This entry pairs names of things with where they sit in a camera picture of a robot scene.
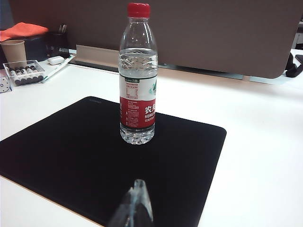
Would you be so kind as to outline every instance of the pen holder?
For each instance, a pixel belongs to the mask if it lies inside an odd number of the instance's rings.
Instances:
[[[46,35],[46,51],[50,58],[55,56],[68,58],[70,52],[66,33],[49,32]]]

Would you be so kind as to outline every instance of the clear plastic object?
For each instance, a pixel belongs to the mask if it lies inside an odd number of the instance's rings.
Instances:
[[[107,227],[153,227],[152,206],[144,180],[135,180]]]

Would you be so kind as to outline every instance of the bottle neck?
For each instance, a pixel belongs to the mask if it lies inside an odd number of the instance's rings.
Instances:
[[[148,23],[149,18],[145,17],[129,17],[129,23]]]

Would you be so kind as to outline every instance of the plastic bottle top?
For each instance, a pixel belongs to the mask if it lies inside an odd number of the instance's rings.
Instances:
[[[127,6],[129,17],[149,18],[151,7],[147,3],[129,3]]]

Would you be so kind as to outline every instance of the bottle label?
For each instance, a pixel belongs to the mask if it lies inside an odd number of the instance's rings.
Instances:
[[[155,123],[157,77],[135,79],[120,75],[120,121],[131,128]]]
[[[15,71],[10,71],[10,75],[12,76],[12,77],[16,77],[17,76],[17,74],[16,74],[16,72]]]
[[[33,73],[33,71],[31,69],[27,69],[28,73]]]

